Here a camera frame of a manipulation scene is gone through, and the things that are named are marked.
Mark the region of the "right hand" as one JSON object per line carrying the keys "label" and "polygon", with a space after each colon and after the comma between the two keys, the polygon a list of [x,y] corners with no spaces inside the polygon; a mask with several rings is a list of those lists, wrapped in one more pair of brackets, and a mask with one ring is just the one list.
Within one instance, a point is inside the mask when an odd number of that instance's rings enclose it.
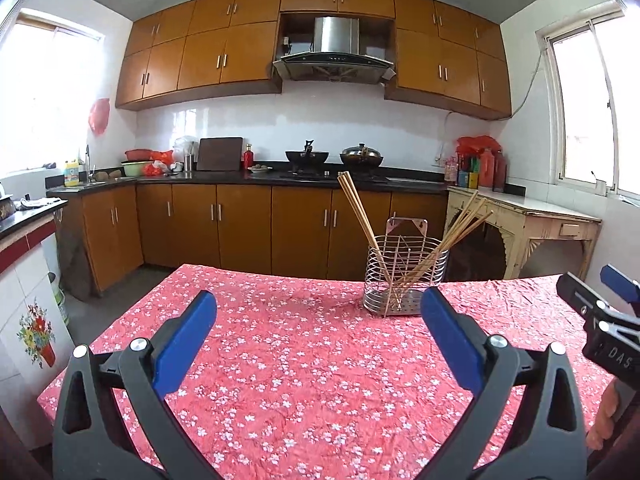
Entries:
{"label": "right hand", "polygon": [[612,380],[602,394],[597,416],[586,435],[586,445],[591,451],[599,451],[614,431],[614,415],[620,404],[616,381]]}

